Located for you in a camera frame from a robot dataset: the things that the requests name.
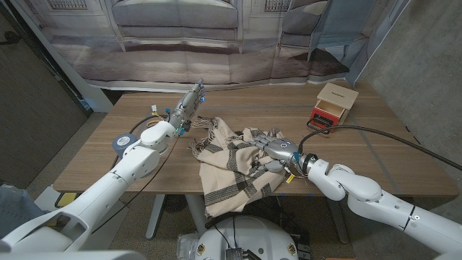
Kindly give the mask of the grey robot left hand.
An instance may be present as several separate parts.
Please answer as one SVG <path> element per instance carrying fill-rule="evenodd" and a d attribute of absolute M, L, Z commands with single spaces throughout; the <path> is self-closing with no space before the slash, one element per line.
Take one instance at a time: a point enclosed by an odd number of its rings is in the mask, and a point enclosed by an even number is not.
<path fill-rule="evenodd" d="M 186 122 L 193 118 L 193 115 L 199 105 L 205 101 L 204 96 L 205 90 L 203 79 L 200 78 L 198 82 L 179 100 L 167 120 L 178 133 L 184 128 Z"/>

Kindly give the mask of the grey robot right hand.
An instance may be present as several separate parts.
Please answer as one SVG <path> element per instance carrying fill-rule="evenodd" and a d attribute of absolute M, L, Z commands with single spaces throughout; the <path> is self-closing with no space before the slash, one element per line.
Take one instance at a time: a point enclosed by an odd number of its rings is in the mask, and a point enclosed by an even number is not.
<path fill-rule="evenodd" d="M 307 178 L 310 169 L 318 160 L 318 157 L 314 154 L 299 152 L 297 145 L 287 139 L 277 139 L 262 134 L 253 137 L 248 143 L 259 148 L 272 158 L 271 162 L 258 166 L 259 170 L 268 170 L 275 173 L 285 170 L 289 173 L 290 168 L 294 167 L 300 174 L 300 178 Z"/>

